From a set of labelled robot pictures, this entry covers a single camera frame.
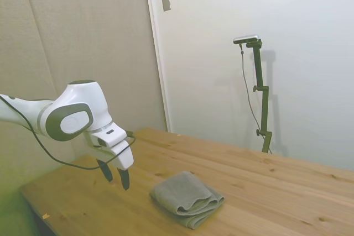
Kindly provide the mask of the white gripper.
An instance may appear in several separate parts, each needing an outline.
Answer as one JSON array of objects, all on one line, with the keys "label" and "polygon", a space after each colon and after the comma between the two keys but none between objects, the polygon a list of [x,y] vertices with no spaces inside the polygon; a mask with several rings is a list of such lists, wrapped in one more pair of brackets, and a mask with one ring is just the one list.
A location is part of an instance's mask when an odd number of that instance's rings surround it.
[{"label": "white gripper", "polygon": [[126,191],[130,188],[130,176],[127,169],[133,165],[134,158],[128,141],[123,140],[111,148],[99,148],[95,151],[95,157],[100,170],[108,182],[113,180],[112,172],[108,166],[108,163],[111,163],[118,168],[124,190]]}]

